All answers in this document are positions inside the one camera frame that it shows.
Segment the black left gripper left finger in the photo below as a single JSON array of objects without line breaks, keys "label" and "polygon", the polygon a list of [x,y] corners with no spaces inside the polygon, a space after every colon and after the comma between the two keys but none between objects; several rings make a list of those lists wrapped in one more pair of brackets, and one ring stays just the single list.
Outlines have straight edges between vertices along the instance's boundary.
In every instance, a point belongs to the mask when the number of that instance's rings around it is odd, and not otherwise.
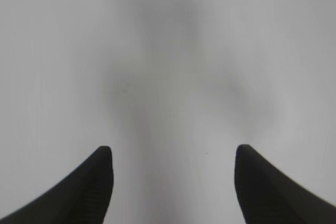
[{"label": "black left gripper left finger", "polygon": [[1,223],[103,223],[112,192],[112,151],[101,146],[58,184]]}]

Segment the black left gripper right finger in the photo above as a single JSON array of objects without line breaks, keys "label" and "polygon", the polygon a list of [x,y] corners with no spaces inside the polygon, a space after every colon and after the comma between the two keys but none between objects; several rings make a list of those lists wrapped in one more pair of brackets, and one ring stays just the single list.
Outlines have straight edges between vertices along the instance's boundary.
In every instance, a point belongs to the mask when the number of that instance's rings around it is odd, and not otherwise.
[{"label": "black left gripper right finger", "polygon": [[335,206],[296,183],[250,145],[238,146],[234,172],[245,223],[335,223]]}]

